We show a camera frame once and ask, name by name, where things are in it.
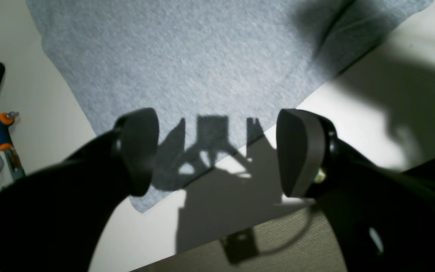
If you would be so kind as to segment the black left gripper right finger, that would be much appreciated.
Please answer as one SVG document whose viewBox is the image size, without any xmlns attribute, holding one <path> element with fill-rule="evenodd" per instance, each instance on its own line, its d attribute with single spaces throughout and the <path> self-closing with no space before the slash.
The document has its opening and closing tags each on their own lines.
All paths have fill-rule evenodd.
<svg viewBox="0 0 435 272">
<path fill-rule="evenodd" d="M 336 236 L 349 272 L 435 272 L 435 158 L 405 172 L 381 168 L 305 110 L 280 110 L 280 182 L 312 198 Z"/>
</svg>

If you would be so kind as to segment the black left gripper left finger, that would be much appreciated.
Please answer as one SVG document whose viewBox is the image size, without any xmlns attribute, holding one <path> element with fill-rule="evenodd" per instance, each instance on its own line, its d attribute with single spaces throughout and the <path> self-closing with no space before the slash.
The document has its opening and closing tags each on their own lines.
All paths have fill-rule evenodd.
<svg viewBox="0 0 435 272">
<path fill-rule="evenodd" d="M 88 271 L 115 208 L 150 187 L 158 139 L 155 110 L 136 110 L 0 191 L 0 272 Z"/>
</svg>

